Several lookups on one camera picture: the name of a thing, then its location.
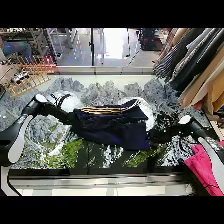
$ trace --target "navy blue garment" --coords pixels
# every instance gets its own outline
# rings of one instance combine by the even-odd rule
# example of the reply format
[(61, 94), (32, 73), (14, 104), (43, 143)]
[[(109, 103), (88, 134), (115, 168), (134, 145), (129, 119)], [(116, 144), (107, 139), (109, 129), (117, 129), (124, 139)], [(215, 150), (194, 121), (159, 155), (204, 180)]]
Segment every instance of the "navy blue garment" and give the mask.
[[(98, 108), (126, 108), (136, 100), (123, 105), (105, 105)], [(149, 140), (145, 122), (148, 117), (139, 106), (121, 114), (91, 114), (79, 109), (73, 111), (75, 125), (72, 132), (86, 140), (106, 145), (118, 145), (126, 150), (148, 150)]]

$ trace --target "wire rack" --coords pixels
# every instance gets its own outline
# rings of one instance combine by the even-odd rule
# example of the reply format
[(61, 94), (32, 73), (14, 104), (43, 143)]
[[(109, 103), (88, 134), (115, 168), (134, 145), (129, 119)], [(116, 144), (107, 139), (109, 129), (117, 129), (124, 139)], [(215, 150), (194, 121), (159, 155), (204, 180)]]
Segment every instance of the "wire rack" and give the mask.
[(49, 81), (48, 74), (53, 74), (56, 67), (51, 56), (32, 56), (29, 59), (17, 56), (2, 62), (2, 65), (7, 65), (8, 69), (0, 78), (0, 84), (12, 97)]

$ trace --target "person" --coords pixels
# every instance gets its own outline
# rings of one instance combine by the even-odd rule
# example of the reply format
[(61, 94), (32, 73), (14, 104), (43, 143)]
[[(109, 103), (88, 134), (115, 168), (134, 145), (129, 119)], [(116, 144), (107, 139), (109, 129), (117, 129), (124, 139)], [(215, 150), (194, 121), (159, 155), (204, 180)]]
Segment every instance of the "person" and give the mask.
[(27, 42), (8, 42), (4, 40), (0, 36), (0, 47), (3, 51), (3, 54), (7, 57), (10, 54), (13, 53), (21, 53), (25, 62), (30, 62), (31, 61), (31, 56), (32, 56), (32, 49), (29, 43)]

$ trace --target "pink cloth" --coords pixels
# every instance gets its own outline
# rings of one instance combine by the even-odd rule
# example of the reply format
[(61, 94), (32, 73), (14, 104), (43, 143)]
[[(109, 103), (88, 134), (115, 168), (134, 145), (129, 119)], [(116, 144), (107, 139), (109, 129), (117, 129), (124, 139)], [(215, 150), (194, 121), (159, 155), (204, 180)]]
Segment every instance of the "pink cloth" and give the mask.
[(224, 196), (216, 183), (215, 177), (212, 173), (211, 161), (200, 144), (192, 147), (195, 155), (186, 159), (184, 163), (191, 169), (191, 171), (197, 176), (202, 185), (206, 188), (208, 193), (212, 196)]

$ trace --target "person's leg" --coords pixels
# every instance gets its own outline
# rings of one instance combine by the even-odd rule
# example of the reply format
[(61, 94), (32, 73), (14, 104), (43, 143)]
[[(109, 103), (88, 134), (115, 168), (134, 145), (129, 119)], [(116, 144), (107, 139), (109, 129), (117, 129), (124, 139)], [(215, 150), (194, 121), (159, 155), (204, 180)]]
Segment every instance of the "person's leg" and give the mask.
[(5, 56), (16, 52), (20, 52), (25, 61), (31, 61), (32, 49), (29, 43), (4, 41), (3, 53)]

